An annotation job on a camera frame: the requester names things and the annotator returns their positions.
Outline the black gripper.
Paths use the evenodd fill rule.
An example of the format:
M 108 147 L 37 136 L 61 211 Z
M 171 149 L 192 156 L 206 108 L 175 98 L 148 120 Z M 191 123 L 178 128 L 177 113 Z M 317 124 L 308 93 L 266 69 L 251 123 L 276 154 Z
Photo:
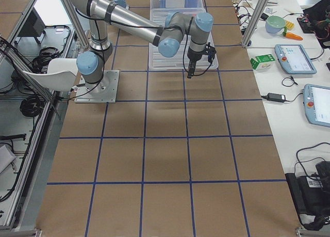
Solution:
M 208 57 L 208 62 L 212 65 L 215 59 L 216 49 L 210 45 L 210 42 L 203 44 L 197 44 L 195 42 L 189 43 L 187 53 L 189 58 L 187 78 L 192 78 L 194 76 L 196 63 L 202 58 L 203 55 Z

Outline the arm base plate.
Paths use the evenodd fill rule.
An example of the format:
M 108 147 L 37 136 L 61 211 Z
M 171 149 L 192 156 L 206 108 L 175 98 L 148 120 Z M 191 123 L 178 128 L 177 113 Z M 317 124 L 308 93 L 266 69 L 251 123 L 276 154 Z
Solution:
M 75 103 L 115 103 L 119 83 L 119 70 L 105 70 L 104 76 L 99 85 L 93 88 L 91 84 L 78 87 Z

